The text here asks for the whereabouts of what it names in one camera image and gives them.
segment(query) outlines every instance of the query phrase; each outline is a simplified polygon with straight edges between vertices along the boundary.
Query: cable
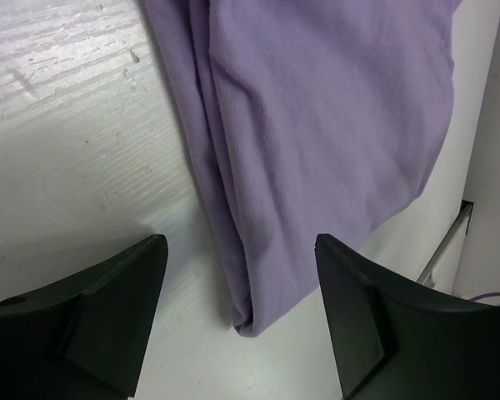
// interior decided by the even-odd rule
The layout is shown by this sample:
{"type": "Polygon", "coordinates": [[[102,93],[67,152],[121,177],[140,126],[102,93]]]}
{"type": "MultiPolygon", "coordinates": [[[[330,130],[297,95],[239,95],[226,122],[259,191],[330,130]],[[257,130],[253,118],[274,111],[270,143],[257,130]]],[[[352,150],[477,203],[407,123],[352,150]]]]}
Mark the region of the cable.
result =
{"type": "Polygon", "coordinates": [[[484,298],[500,298],[500,292],[490,292],[479,294],[470,299],[471,302],[477,302],[478,300],[483,300],[484,298]]]}

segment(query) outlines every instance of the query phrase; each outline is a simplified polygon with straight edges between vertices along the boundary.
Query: white wall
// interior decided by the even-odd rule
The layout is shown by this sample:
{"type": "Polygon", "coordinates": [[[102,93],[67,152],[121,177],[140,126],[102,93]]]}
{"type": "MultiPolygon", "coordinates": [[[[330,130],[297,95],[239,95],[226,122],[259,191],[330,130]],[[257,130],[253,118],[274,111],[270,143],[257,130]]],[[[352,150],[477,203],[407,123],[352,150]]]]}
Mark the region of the white wall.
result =
{"type": "Polygon", "coordinates": [[[475,207],[454,292],[500,291],[500,26],[464,198],[475,207]]]}

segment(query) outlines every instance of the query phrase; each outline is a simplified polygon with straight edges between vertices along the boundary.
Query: towel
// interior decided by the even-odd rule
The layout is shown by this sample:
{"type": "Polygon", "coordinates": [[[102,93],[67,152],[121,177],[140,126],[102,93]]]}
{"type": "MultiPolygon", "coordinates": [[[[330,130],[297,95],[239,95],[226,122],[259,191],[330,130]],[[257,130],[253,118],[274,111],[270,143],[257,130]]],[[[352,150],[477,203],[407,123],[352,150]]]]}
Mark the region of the towel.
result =
{"type": "Polygon", "coordinates": [[[257,336],[424,189],[460,0],[145,0],[234,305],[257,336]]]}

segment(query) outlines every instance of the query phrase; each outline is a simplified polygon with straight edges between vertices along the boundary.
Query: white table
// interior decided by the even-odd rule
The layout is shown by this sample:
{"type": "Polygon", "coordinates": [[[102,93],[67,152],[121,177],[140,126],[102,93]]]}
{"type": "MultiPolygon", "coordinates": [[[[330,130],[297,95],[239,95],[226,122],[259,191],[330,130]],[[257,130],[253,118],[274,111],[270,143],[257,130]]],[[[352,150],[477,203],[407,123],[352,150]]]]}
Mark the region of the white table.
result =
{"type": "MultiPolygon", "coordinates": [[[[456,105],[426,192],[363,252],[415,278],[458,213],[500,0],[465,0],[456,105]]],[[[137,399],[337,399],[317,290],[255,339],[229,297],[138,5],[0,0],[0,300],[149,233],[170,261],[137,399]]]]}

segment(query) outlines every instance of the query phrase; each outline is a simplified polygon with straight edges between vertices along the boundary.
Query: lavender garment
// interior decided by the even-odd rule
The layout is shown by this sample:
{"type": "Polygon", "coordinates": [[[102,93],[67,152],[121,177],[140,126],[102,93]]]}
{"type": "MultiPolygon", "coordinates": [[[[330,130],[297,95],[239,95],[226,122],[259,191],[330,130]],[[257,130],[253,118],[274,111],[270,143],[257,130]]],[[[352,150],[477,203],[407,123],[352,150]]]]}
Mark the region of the lavender garment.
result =
{"type": "Polygon", "coordinates": [[[146,0],[235,306],[256,336],[418,197],[453,109],[460,0],[146,0]]]}

